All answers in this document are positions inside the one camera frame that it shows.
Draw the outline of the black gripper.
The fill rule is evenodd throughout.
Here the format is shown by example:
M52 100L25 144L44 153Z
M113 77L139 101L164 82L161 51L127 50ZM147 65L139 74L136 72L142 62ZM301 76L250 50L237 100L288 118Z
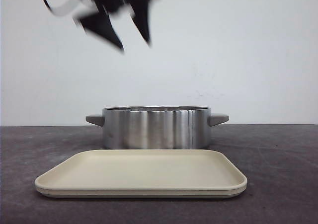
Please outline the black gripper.
M117 12L121 7L130 5L133 9L133 23L144 41L150 45L149 4L150 0L92 0L96 11L78 17L78 22L85 31L93 33L107 41L120 52L124 52L123 44L111 24L109 14Z

